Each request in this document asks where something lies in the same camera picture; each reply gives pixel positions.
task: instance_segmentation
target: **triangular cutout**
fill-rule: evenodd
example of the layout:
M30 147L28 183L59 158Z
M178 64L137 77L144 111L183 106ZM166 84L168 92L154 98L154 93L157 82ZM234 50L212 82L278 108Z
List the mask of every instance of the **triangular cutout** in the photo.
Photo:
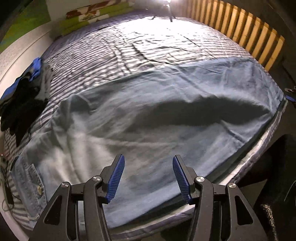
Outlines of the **triangular cutout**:
M54 203L52 204L50 210L48 211L44 223L59 225L59 219L61 216L61 207L62 207L62 196L58 196Z
M252 224L253 219L239 196L235 196L235 205L237 208L237 223L238 225Z

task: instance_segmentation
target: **pile of clothes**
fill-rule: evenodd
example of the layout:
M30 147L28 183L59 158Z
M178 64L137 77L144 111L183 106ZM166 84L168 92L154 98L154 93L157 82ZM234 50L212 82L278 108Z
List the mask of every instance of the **pile of clothes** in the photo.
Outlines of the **pile of clothes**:
M15 135L16 146L44 110L53 77L50 66L36 58L0 98L0 128Z
M66 20L60 22L62 35L90 23L128 13L133 10L133 6L134 2L131 0L108 0L67 12Z

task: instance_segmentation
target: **blue gripper pad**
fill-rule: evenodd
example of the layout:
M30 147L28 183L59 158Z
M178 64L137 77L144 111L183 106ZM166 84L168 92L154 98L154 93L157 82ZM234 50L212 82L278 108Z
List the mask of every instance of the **blue gripper pad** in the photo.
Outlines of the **blue gripper pad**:
M114 172L112 173L108 182L107 195L106 195L106 199L108 203L115 197L115 194L119 185L119 181L123 173L124 164L125 164L124 156L121 155L114 169Z
M190 196L190 186L189 183L187 181L187 179L185 178L185 175L182 171L182 168L177 160L177 158L174 156L173 157L173 170L182 194L183 199L187 202L187 203L191 203L191 196Z

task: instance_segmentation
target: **bed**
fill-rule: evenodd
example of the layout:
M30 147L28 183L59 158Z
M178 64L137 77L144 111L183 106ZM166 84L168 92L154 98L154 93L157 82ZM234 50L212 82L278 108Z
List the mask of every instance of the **bed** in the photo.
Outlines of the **bed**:
M29 141L51 119L60 102L90 87L144 71L171 65L189 64L228 57L251 58L237 43L188 18L156 17L148 11L134 11L106 19L55 40L42 58L56 72L51 97L41 116L31 126L19 147L7 132L4 155L11 164ZM276 130L286 101L279 105L264 131L237 156L237 162L215 181L222 185L240 180L258 160ZM13 217L26 229L38 218L30 217L9 175L9 186L15 196ZM110 230L112 240L137 240L191 218L193 207L181 198L168 200L127 224Z

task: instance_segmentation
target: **striped bedsheet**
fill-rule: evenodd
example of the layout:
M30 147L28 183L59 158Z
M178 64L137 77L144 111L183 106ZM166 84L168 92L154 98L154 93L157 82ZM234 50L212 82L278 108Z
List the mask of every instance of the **striped bedsheet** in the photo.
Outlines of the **striped bedsheet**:
M73 93L123 76L208 59L248 57L250 54L205 24L192 19L157 17L148 12L132 12L106 19L57 39L43 54L56 72L49 102L23 138L5 133L4 155L9 166L35 133L51 118L61 100ZM15 207L13 217L29 229L26 210L8 173Z

